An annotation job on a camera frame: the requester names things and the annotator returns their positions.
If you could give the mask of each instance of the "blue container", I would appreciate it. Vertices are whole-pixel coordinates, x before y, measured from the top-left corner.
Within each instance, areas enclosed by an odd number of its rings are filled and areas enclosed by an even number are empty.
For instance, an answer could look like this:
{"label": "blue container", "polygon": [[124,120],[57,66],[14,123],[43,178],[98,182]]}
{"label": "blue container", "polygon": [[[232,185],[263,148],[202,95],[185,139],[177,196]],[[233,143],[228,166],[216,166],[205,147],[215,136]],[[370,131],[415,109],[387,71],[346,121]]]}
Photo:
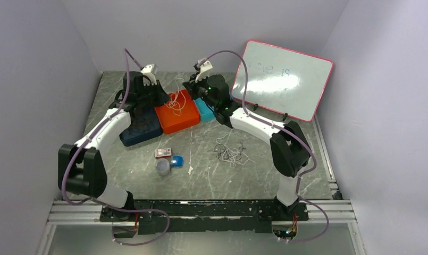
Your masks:
{"label": "blue container", "polygon": [[162,134],[161,124],[153,107],[142,109],[131,125],[120,134],[124,146],[133,146]]}
{"label": "blue container", "polygon": [[208,122],[215,119],[214,113],[211,111],[211,109],[209,109],[209,107],[201,98],[195,100],[195,105],[198,108],[198,112],[200,113],[200,120],[202,122]]}

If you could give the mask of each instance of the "whiteboard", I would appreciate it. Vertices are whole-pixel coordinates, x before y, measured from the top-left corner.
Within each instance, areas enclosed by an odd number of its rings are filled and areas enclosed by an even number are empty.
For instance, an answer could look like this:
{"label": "whiteboard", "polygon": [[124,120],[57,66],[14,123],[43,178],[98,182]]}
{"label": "whiteboard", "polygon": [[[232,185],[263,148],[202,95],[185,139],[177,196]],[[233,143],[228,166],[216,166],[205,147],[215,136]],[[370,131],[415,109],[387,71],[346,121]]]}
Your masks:
{"label": "whiteboard", "polygon": [[[333,62],[264,42],[250,40],[244,51],[248,68],[245,101],[309,122],[328,82]],[[231,89],[242,100],[245,70],[240,63]]]}

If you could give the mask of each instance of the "gray marble table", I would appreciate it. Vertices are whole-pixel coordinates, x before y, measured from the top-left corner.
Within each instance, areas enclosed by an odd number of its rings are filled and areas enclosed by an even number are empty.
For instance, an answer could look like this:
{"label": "gray marble table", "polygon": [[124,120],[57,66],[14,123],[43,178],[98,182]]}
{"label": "gray marble table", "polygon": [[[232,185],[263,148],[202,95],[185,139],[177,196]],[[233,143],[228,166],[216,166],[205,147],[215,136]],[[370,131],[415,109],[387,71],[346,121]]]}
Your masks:
{"label": "gray marble table", "polygon": [[[105,115],[115,93],[122,89],[124,72],[104,72],[87,119],[87,134]],[[160,72],[157,78],[166,92],[177,90],[176,77],[188,80],[191,73]],[[233,73],[222,73],[231,86]],[[256,113],[276,121],[282,115],[264,109]],[[315,123],[299,122],[310,147],[316,155],[318,167],[304,176],[300,194],[307,199],[331,199],[326,163]],[[213,149],[215,139],[229,147],[239,147],[244,141],[244,152],[252,160],[235,168],[219,161]],[[174,155],[184,158],[181,168],[161,177],[155,170],[154,150],[172,148]],[[273,166],[270,147],[256,137],[240,130],[230,129],[217,121],[200,122],[188,129],[131,147],[116,139],[104,159],[109,181],[133,193],[136,199],[252,199],[274,198],[278,190],[279,173]]]}

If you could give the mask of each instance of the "purple cable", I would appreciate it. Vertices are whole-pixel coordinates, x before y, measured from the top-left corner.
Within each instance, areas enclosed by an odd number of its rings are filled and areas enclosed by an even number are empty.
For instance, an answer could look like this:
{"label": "purple cable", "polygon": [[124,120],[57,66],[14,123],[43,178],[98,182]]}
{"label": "purple cable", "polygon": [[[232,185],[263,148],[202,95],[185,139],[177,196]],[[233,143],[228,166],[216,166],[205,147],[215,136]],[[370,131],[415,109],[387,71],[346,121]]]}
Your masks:
{"label": "purple cable", "polygon": [[[221,50],[221,51],[219,51],[219,52],[216,52],[216,53],[212,54],[211,56],[207,57],[206,59],[202,60],[202,61],[198,64],[198,66],[203,65],[203,64],[204,64],[208,59],[210,59],[211,57],[213,57],[213,56],[215,56],[215,55],[217,55],[217,54],[219,54],[219,53],[223,53],[223,52],[232,53],[232,54],[234,54],[234,55],[238,56],[238,57],[240,58],[240,60],[242,61],[242,65],[244,66],[244,70],[245,70],[245,87],[244,87],[244,95],[242,96],[242,108],[244,109],[245,114],[247,114],[248,116],[250,116],[251,118],[253,118],[253,119],[257,120],[257,121],[260,121],[260,122],[265,123],[265,124],[267,124],[267,125],[269,125],[269,126],[272,126],[272,123],[271,123],[271,122],[268,122],[268,121],[266,121],[266,120],[264,120],[264,119],[262,119],[262,118],[259,118],[258,116],[254,116],[253,114],[250,114],[250,113],[248,112],[248,109],[247,109],[247,107],[246,107],[246,105],[245,105],[245,95],[247,94],[247,86],[248,86],[248,69],[247,69],[247,64],[245,64],[245,60],[244,60],[244,58],[243,58],[242,56],[240,56],[240,55],[239,55],[239,54],[237,54],[236,52],[233,52],[232,50]],[[290,132],[290,131],[288,131],[288,130],[286,130],[286,129],[282,128],[282,127],[279,127],[279,126],[274,126],[274,127],[275,127],[275,128],[278,128],[279,130],[281,130],[281,131],[285,132],[286,134],[290,135],[290,136],[291,136],[291,137],[293,137],[295,140],[297,140],[297,142],[299,142],[299,143],[301,144],[301,146],[303,146],[303,148],[305,148],[305,150],[307,150],[307,151],[308,151],[309,155],[310,155],[310,156],[311,156],[311,158],[313,159],[313,167],[311,167],[310,169],[308,169],[308,170],[306,170],[306,171],[303,171],[303,172],[301,172],[300,174],[298,174],[297,186],[296,186],[296,189],[295,189],[295,193],[297,194],[297,196],[298,196],[298,198],[299,198],[300,200],[305,201],[305,202],[307,202],[308,204],[310,204],[310,205],[313,205],[313,206],[317,207],[317,208],[318,208],[318,209],[319,209],[319,210],[320,210],[320,211],[325,215],[325,218],[326,218],[326,226],[325,226],[325,229],[324,229],[320,234],[318,234],[318,235],[316,235],[316,236],[313,236],[313,237],[310,237],[310,238],[307,238],[307,239],[302,239],[302,240],[293,240],[293,241],[290,241],[290,242],[297,242],[297,243],[308,242],[308,241],[314,240],[314,239],[316,239],[316,238],[318,238],[318,237],[322,236],[323,234],[325,234],[325,233],[326,233],[326,231],[328,230],[329,226],[330,226],[330,219],[328,218],[328,215],[326,214],[326,212],[325,212],[322,208],[320,208],[320,206],[318,206],[318,205],[316,205],[316,204],[314,204],[314,203],[312,203],[312,202],[310,202],[310,201],[308,201],[308,200],[306,200],[306,199],[304,199],[304,198],[302,198],[301,196],[299,196],[299,195],[298,195],[298,191],[300,190],[301,177],[302,177],[303,175],[307,174],[307,173],[312,172],[312,171],[317,167],[317,160],[315,159],[315,156],[314,156],[314,154],[313,154],[312,150],[310,149],[310,147],[309,147],[307,144],[305,144],[305,143],[302,141],[302,139],[300,139],[300,138],[299,138],[298,136],[296,136],[294,133],[292,133],[292,132]]]}
{"label": "purple cable", "polygon": [[[87,199],[81,200],[81,201],[79,201],[77,203],[71,201],[71,199],[66,194],[66,182],[67,182],[68,176],[70,174],[71,166],[74,165],[74,162],[76,161],[76,158],[78,157],[78,155],[81,153],[82,149],[89,143],[89,141],[91,141],[93,139],[93,137],[96,136],[96,134],[104,127],[104,125],[110,119],[112,119],[113,117],[117,116],[117,114],[123,109],[124,104],[126,103],[126,99],[128,97],[129,87],[130,87],[129,86],[130,85],[130,71],[129,71],[128,55],[140,67],[140,64],[135,60],[134,57],[132,57],[132,55],[129,53],[129,51],[127,49],[124,49],[124,56],[125,56],[125,59],[126,59],[126,90],[124,92],[124,97],[123,97],[123,100],[120,103],[120,106],[118,107],[118,109],[113,114],[111,114],[109,116],[109,118],[104,119],[102,122],[100,122],[96,126],[96,128],[93,130],[93,132],[88,136],[88,138],[76,150],[76,152],[74,153],[73,157],[70,159],[70,162],[68,163],[68,166],[66,167],[65,173],[64,173],[63,178],[62,178],[62,196],[63,196],[63,199],[67,203],[69,203],[71,205],[78,206],[78,205],[81,205],[81,204],[83,204],[84,202],[86,202],[86,201],[88,201],[90,199],[90,198],[87,198]],[[151,239],[151,240],[149,240],[147,242],[143,242],[143,243],[122,243],[122,242],[120,242],[120,241],[118,241],[117,239],[114,238],[114,241],[116,243],[120,243],[120,244],[128,245],[128,246],[139,246],[139,245],[144,245],[144,244],[152,243],[154,241],[157,241],[157,240],[161,239],[165,235],[165,233],[167,232],[167,230],[170,227],[170,217],[169,217],[169,215],[166,212],[164,212],[162,210],[159,210],[159,209],[126,210],[126,209],[117,208],[117,207],[113,207],[113,206],[107,205],[107,204],[102,203],[100,201],[96,201],[96,202],[100,203],[101,205],[107,206],[107,207],[109,207],[109,208],[111,208],[113,210],[122,211],[124,213],[140,213],[140,212],[141,213],[146,213],[146,212],[149,212],[149,211],[153,211],[153,212],[156,212],[156,213],[158,212],[160,214],[163,214],[167,218],[167,226],[165,227],[164,232],[162,232],[162,234],[160,234],[159,236],[155,237],[154,239]]]}

